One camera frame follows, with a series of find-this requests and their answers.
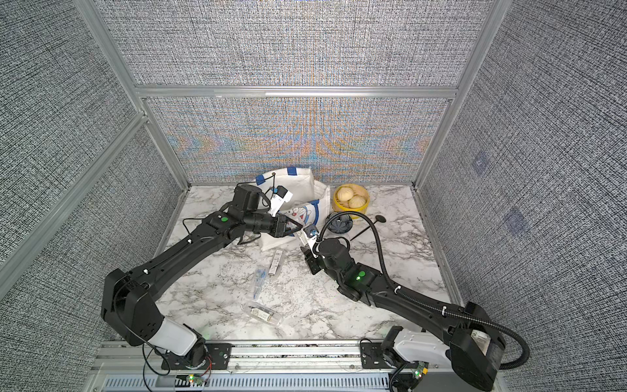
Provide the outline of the gold label compass case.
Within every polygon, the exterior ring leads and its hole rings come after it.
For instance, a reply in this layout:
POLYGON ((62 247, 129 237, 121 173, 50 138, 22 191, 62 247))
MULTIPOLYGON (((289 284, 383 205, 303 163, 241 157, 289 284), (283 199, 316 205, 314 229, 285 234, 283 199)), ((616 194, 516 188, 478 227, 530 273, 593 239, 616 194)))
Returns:
POLYGON ((282 315, 279 312, 257 302, 244 304, 243 311, 250 317, 269 325, 277 326, 282 322, 282 315))
POLYGON ((304 246, 312 248, 317 238, 317 230, 314 226, 307 226, 298 233, 297 238, 304 246))

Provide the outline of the blue compass clear case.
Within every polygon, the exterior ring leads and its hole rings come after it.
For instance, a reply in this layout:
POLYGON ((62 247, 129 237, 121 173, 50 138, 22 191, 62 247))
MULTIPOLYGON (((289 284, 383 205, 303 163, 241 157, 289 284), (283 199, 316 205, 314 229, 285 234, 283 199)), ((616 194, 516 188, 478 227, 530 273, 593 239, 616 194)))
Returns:
POLYGON ((266 268, 259 268, 256 270, 254 279, 253 279, 253 292, 252 292, 253 300, 256 301, 261 295, 267 276, 268 276, 268 270, 266 268))

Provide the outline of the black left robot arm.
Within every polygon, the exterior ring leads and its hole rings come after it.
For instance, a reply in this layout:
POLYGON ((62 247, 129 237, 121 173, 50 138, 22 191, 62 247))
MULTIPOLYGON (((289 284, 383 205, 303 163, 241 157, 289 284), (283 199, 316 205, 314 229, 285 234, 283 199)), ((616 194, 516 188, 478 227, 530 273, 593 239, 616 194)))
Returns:
POLYGON ((302 229, 302 224, 279 212, 292 197, 283 186, 268 192, 251 184, 237 185, 230 202, 201 219, 168 250, 129 271, 109 273, 104 280, 101 317, 131 346, 150 346, 162 353, 166 362, 184 368, 204 367, 205 339, 191 327, 166 318, 156 301, 200 261, 247 232, 283 238, 302 229))

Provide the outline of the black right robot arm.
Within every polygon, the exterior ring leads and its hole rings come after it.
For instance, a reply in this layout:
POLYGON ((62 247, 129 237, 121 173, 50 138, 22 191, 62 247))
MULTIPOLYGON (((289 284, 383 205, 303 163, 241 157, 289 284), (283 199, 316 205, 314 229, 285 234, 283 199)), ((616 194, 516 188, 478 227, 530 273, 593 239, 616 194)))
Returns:
POLYGON ((476 389, 492 390, 506 349, 502 331, 475 303, 460 307, 440 302, 394 282, 385 274, 380 240, 376 245, 380 270, 357 263, 339 238, 300 250, 312 274, 323 271, 349 300, 388 310, 424 328, 447 346, 446 356, 458 377, 476 389))

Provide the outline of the compass case white label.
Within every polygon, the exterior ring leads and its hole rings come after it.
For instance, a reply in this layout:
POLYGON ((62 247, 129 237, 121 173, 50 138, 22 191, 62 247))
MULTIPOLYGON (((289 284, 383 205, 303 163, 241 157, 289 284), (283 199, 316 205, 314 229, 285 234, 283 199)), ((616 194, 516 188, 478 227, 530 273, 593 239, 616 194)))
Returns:
POLYGON ((282 261, 285 257, 285 251, 282 249, 277 249, 274 252, 274 256, 272 258, 270 267, 269 267, 269 275, 276 276, 277 272, 279 272, 279 267, 282 264, 282 261))

